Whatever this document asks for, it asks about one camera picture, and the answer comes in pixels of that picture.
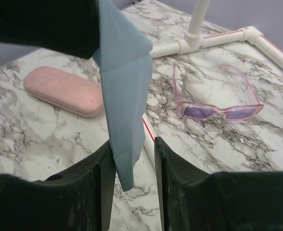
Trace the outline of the blue cleaning cloth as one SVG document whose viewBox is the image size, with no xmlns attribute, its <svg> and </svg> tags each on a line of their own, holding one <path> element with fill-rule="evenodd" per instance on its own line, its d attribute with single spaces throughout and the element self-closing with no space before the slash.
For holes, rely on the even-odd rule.
<svg viewBox="0 0 283 231">
<path fill-rule="evenodd" d="M 142 115 L 152 77 L 152 42 L 109 0 L 98 1 L 99 66 L 109 138 L 123 191 L 134 187 L 133 169 L 145 142 Z"/>
</svg>

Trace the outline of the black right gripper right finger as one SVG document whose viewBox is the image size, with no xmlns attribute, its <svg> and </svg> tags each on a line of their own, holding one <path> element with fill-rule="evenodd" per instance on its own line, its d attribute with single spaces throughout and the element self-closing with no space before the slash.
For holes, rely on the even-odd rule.
<svg viewBox="0 0 283 231">
<path fill-rule="evenodd" d="M 283 231 L 283 172 L 209 174 L 154 142 L 164 231 Z"/>
</svg>

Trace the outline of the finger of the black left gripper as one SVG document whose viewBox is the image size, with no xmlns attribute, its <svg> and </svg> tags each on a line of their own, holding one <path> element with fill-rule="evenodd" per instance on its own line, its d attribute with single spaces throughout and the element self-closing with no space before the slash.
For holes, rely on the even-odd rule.
<svg viewBox="0 0 283 231">
<path fill-rule="evenodd" d="M 0 43 L 89 59 L 99 36 L 96 0 L 0 0 Z"/>
</svg>

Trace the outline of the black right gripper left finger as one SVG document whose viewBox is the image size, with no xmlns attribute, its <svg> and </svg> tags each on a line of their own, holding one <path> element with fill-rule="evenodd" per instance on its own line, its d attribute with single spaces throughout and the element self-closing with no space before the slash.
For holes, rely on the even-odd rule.
<svg viewBox="0 0 283 231">
<path fill-rule="evenodd" d="M 0 174 L 0 231 L 107 231 L 115 173 L 106 142 L 44 181 Z"/>
</svg>

